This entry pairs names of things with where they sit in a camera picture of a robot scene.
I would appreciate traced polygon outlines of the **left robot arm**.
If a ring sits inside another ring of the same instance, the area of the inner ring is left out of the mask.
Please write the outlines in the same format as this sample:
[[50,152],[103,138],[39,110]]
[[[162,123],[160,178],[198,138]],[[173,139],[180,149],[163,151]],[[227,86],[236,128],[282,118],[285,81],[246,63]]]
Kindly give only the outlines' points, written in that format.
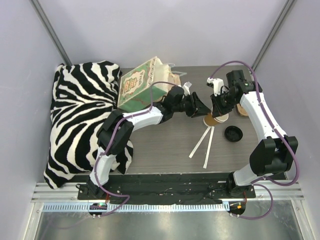
[[100,200],[107,192],[105,184],[117,157],[125,154],[132,132],[170,120],[174,113],[185,113],[190,118],[206,116],[211,110],[199,99],[196,92],[185,93],[174,86],[160,101],[144,110],[122,113],[114,110],[97,132],[97,156],[89,175],[87,187],[93,198]]

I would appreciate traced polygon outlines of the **green illustrated paper bag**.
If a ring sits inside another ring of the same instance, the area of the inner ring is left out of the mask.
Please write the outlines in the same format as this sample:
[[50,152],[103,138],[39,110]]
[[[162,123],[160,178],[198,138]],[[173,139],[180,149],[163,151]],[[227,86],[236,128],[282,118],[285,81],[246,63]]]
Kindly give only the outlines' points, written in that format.
[[117,108],[127,113],[140,111],[167,95],[173,86],[170,82],[160,81],[162,64],[155,56],[123,75],[120,79]]

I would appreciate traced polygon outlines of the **brown paper coffee cup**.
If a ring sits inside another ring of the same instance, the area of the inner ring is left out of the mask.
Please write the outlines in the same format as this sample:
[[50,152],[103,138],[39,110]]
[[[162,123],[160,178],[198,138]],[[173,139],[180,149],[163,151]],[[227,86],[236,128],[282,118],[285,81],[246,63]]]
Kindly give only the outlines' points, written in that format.
[[218,125],[220,122],[217,121],[214,117],[212,117],[211,113],[208,113],[204,118],[203,118],[203,123],[207,126],[207,127],[214,127],[216,125]]

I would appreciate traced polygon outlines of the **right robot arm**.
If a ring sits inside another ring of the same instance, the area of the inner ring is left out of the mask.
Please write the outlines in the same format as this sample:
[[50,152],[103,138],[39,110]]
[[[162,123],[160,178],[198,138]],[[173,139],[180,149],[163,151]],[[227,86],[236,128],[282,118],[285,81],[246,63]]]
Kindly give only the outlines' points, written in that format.
[[294,162],[298,140],[277,124],[269,110],[262,88],[256,81],[247,81],[242,70],[227,75],[229,86],[219,78],[208,78],[207,85],[213,89],[210,96],[212,117],[222,117],[241,105],[256,132],[258,144],[249,156],[249,163],[228,175],[226,193],[240,198],[251,184],[262,179],[289,171]]

